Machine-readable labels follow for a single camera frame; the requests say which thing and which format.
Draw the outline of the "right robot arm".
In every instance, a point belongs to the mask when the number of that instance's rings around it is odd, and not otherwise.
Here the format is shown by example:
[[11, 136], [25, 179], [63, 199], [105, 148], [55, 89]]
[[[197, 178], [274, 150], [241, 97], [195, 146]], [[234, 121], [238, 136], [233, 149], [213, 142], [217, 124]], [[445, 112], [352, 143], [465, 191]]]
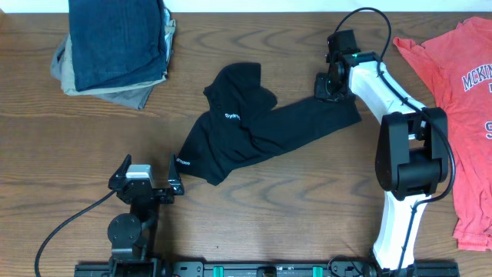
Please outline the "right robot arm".
[[410, 96], [375, 52], [327, 55], [314, 95], [328, 102], [358, 97], [379, 121], [375, 172], [384, 190], [381, 228], [372, 255], [382, 276], [417, 272], [414, 243], [424, 210], [447, 177], [447, 116]]

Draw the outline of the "black polo shirt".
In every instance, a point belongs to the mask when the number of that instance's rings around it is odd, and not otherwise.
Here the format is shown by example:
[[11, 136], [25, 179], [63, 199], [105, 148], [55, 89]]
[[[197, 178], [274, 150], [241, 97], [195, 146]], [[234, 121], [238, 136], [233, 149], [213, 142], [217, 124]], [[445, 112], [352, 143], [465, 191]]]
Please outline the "black polo shirt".
[[358, 123], [353, 98], [323, 102], [314, 97], [278, 107], [261, 86], [261, 65], [225, 66], [204, 88], [209, 110], [193, 125], [178, 157], [179, 173], [219, 185], [235, 169], [298, 149]]

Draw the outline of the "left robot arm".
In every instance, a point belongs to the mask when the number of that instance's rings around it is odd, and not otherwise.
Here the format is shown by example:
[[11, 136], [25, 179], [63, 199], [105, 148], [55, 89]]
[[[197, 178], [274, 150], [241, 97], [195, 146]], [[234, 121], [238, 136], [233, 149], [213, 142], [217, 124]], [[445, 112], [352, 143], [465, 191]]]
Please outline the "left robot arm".
[[136, 165], [127, 155], [108, 181], [108, 187], [130, 206], [130, 211], [117, 215], [108, 225], [111, 242], [110, 277], [171, 276], [167, 262], [153, 252], [159, 220], [159, 207], [175, 202], [185, 188], [171, 156], [168, 169], [169, 186], [154, 187], [150, 165]]

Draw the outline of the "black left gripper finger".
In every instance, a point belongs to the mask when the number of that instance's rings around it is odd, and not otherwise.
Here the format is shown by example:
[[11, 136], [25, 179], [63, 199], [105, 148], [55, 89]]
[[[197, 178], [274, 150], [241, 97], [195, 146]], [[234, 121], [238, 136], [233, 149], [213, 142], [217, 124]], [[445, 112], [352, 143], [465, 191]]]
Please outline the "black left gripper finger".
[[109, 184], [118, 185], [120, 182], [123, 182], [126, 179], [126, 172], [128, 171], [130, 165], [131, 165], [131, 155], [127, 154], [125, 156], [124, 161], [120, 164], [118, 169], [109, 179]]
[[168, 183], [172, 189], [181, 189], [181, 176], [176, 168], [176, 157], [172, 154], [168, 167]]

